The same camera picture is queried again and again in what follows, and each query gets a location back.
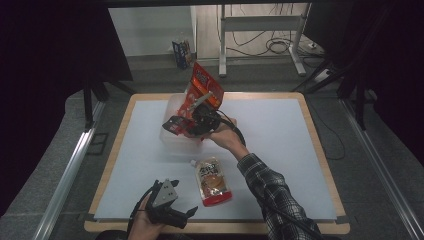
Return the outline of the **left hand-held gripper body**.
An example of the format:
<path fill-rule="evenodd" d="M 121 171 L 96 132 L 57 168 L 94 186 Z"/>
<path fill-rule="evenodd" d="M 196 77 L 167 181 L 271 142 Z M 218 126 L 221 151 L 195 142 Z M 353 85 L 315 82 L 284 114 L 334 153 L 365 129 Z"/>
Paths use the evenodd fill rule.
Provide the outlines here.
<path fill-rule="evenodd" d="M 187 224 L 185 213 L 174 210 L 171 205 L 178 198 L 178 195 L 171 185 L 171 181 L 155 181 L 152 192 L 145 206 L 149 220 L 153 223 L 165 224 L 183 229 Z"/>

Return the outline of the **oblong red snack packet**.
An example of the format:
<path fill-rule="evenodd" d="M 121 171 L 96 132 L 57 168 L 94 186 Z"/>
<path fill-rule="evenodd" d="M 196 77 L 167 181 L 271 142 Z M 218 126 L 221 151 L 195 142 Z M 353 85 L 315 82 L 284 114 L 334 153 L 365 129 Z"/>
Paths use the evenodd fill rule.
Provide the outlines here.
<path fill-rule="evenodd" d="M 206 99 L 206 102 L 214 109 L 218 109 L 223 101 L 224 89 L 200 64 L 195 63 L 186 93 L 186 101 L 192 104 L 196 99 L 209 92 L 212 95 Z"/>

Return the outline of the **black stand legs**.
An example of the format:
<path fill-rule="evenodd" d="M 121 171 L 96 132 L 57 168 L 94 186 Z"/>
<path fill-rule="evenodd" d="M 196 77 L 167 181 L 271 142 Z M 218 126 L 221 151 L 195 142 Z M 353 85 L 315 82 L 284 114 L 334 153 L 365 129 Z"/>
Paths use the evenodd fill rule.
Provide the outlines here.
<path fill-rule="evenodd" d="M 109 92 L 106 89 L 105 83 L 133 95 L 136 91 L 124 83 L 107 78 L 105 81 L 86 78 L 83 81 L 83 98 L 84 98 L 84 115 L 85 115 L 85 131 L 88 132 L 94 125 L 94 113 L 92 106 L 92 96 L 100 102 L 105 102 L 109 99 Z"/>

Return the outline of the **person's left hand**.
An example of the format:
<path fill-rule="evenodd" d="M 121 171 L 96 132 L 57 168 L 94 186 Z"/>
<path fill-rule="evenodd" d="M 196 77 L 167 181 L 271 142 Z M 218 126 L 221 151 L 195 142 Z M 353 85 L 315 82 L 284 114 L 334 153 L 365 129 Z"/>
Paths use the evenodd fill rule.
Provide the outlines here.
<path fill-rule="evenodd" d="M 156 240 L 162 230 L 164 224 L 153 224 L 145 211 L 145 206 L 149 200 L 147 196 L 140 204 L 139 209 L 133 218 L 133 225 L 128 235 L 128 240 Z"/>

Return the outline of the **white floor box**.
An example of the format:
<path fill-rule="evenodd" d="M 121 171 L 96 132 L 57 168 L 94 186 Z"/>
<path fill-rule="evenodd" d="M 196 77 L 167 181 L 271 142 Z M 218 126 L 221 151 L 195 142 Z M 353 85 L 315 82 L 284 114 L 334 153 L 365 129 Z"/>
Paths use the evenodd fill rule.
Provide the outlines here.
<path fill-rule="evenodd" d="M 324 69 L 321 73 L 319 73 L 315 78 L 314 81 L 316 83 L 319 83 L 329 77 L 332 74 L 332 71 L 329 69 Z"/>

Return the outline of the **aluminium rail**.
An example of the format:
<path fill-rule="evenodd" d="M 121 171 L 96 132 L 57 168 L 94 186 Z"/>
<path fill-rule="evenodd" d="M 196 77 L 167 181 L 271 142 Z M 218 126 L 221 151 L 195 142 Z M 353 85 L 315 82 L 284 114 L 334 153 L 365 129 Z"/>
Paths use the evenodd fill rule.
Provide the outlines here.
<path fill-rule="evenodd" d="M 380 156 L 377 148 L 368 135 L 368 132 L 363 130 L 360 124 L 356 121 L 354 116 L 355 111 L 352 104 L 348 100 L 340 100 L 339 103 L 343 107 L 353 131 L 357 135 L 368 160 L 382 183 L 411 240 L 424 240 L 424 228 L 421 226 L 421 223 L 409 201 L 403 195 L 399 186 L 389 172 L 383 158 Z"/>
<path fill-rule="evenodd" d="M 87 153 L 90 142 L 93 139 L 104 107 L 105 103 L 96 103 L 94 110 L 92 111 L 93 122 L 90 124 L 89 128 L 81 134 L 62 174 L 62 177 L 31 240 L 49 240 L 66 202 L 66 199 L 70 193 L 71 187 L 79 172 L 79 168 Z"/>

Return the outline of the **white desk frame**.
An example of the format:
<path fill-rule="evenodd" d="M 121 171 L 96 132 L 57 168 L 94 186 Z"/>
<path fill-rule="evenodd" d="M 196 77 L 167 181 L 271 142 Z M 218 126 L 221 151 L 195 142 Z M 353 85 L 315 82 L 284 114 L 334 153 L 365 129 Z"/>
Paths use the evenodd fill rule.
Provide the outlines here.
<path fill-rule="evenodd" d="M 227 32 L 249 32 L 249 31 L 294 31 L 295 37 L 289 45 L 288 50 L 299 76 L 305 76 L 306 70 L 298 55 L 298 47 L 307 21 L 311 4 L 307 3 L 300 15 L 279 16 L 243 16 L 226 17 L 225 6 L 221 5 L 221 18 L 219 23 L 220 54 L 219 75 L 227 75 L 226 64 L 226 33 Z"/>

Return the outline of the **black tripod stand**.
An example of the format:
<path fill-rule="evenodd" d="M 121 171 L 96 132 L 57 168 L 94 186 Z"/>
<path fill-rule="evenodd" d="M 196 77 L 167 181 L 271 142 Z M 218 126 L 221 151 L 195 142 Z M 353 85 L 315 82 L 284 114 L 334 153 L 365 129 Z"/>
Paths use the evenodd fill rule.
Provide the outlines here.
<path fill-rule="evenodd" d="M 311 87 L 307 87 L 308 82 L 314 80 L 321 72 L 332 64 L 332 61 L 324 60 L 306 80 L 293 89 L 293 92 L 312 94 L 324 86 L 327 86 L 336 80 L 342 79 L 337 90 L 337 96 L 340 99 L 347 99 L 353 92 L 356 93 L 356 98 L 354 99 L 354 119 L 360 129 L 365 131 L 364 106 L 367 102 L 365 97 L 365 65 L 360 60 L 354 59 L 344 67 L 336 68 L 328 77 Z"/>

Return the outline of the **spout pouch with red base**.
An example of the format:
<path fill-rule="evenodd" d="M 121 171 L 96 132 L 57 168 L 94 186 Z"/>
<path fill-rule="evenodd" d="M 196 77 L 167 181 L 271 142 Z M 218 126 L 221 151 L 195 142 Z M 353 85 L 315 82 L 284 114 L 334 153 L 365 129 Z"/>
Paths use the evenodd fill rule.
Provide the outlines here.
<path fill-rule="evenodd" d="M 205 207 L 215 206 L 232 198 L 231 189 L 218 159 L 211 157 L 192 160 L 190 164 L 195 168 L 196 181 Z"/>

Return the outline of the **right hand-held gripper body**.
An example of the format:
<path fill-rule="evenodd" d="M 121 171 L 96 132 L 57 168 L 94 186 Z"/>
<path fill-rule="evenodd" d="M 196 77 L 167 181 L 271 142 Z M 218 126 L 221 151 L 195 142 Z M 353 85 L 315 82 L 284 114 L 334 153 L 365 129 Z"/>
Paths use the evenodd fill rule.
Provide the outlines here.
<path fill-rule="evenodd" d="M 192 124 L 188 132 L 194 136 L 200 136 L 216 130 L 220 125 L 221 117 L 217 111 L 206 103 L 206 100 L 212 96 L 209 91 L 206 95 L 196 99 L 189 107 Z"/>

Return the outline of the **person's right hand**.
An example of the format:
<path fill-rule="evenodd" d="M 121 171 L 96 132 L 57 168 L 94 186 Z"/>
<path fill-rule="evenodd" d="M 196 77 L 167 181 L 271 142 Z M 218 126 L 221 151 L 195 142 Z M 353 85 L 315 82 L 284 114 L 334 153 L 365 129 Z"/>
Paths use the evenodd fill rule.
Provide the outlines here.
<path fill-rule="evenodd" d="M 248 149 L 242 144 L 239 136 L 224 123 L 221 123 L 215 131 L 207 134 L 206 138 L 228 150 L 237 161 L 249 154 Z"/>

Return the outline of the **black curtain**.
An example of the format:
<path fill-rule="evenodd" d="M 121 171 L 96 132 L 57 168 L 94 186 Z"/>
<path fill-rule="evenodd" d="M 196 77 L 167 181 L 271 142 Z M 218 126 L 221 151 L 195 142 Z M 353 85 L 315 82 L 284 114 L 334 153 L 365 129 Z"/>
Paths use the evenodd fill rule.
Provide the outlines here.
<path fill-rule="evenodd" d="M 335 67 L 362 63 L 375 111 L 424 166 L 424 0 L 326 0 L 310 8 L 304 35 Z"/>
<path fill-rule="evenodd" d="M 0 0 L 0 217 L 56 134 L 67 98 L 131 77 L 105 0 Z"/>

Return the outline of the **white table mat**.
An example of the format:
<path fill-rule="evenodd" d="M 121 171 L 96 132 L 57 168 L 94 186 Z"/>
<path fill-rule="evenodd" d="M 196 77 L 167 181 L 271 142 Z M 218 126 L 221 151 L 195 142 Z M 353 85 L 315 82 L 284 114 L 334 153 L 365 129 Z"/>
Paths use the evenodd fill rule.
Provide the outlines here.
<path fill-rule="evenodd" d="M 196 221 L 259 220 L 260 207 L 232 154 L 210 140 L 195 155 L 170 154 L 159 139 L 167 101 L 139 101 L 132 111 L 109 182 L 95 211 L 98 220 L 126 220 L 141 196 L 158 181 L 179 180 L 173 208 L 198 206 Z M 296 99 L 227 100 L 222 111 L 237 121 L 247 148 L 267 166 L 284 175 L 295 200 L 316 221 L 335 219 L 336 210 L 318 155 Z M 232 198 L 205 207 L 192 160 L 217 158 Z"/>

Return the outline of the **clear plastic container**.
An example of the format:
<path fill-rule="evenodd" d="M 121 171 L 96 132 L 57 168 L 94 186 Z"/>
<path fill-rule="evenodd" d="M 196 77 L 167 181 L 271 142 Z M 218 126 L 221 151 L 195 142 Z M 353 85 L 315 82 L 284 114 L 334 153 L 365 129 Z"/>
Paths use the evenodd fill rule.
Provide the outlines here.
<path fill-rule="evenodd" d="M 163 122 L 167 122 L 172 116 L 176 115 L 184 101 L 184 93 L 173 94 L 167 102 Z M 159 139 L 170 154 L 195 155 L 202 151 L 200 139 L 187 138 L 183 134 L 175 135 L 164 128 L 160 130 Z"/>

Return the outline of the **black floor bracket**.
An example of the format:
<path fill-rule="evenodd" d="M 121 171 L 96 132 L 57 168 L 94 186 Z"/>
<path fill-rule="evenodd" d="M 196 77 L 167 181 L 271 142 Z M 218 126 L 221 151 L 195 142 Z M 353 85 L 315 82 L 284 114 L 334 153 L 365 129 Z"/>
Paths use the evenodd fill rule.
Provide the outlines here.
<path fill-rule="evenodd" d="M 108 133 L 95 133 L 90 142 L 89 148 L 87 150 L 87 154 L 93 155 L 93 156 L 102 155 L 106 147 L 108 137 L 109 137 Z"/>

